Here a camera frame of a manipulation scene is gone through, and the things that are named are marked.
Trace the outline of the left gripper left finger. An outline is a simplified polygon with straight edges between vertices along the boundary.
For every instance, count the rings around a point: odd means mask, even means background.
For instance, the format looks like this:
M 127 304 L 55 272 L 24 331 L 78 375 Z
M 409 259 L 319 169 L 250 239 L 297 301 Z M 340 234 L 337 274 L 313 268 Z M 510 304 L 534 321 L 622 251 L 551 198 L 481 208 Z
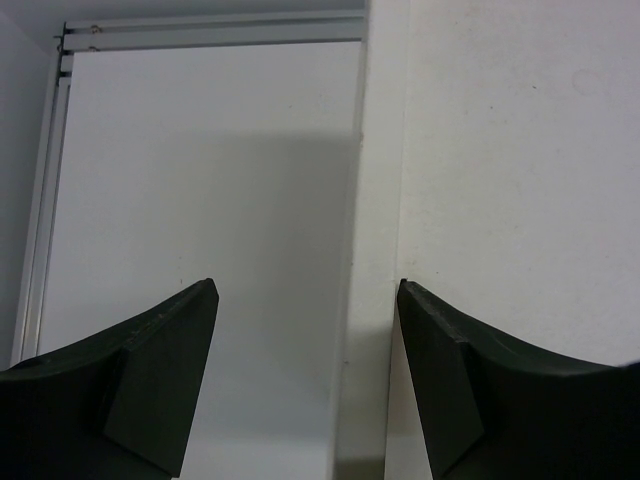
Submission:
M 217 310 L 207 278 L 2 371 L 2 478 L 179 477 Z

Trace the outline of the white drawer cabinet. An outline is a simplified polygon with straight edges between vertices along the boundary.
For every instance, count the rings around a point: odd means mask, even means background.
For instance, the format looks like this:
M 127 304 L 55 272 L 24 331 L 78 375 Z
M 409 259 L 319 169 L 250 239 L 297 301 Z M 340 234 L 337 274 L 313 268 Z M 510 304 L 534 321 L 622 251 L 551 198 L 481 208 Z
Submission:
M 639 5 L 370 1 L 336 479 L 426 479 L 395 294 L 639 358 Z

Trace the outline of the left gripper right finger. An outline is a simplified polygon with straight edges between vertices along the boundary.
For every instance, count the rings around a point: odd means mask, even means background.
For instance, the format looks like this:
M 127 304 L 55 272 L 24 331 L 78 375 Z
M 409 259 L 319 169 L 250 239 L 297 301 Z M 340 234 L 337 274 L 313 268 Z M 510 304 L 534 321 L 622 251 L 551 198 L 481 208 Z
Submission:
M 403 280 L 397 307 L 436 479 L 635 479 L 639 367 L 524 342 Z

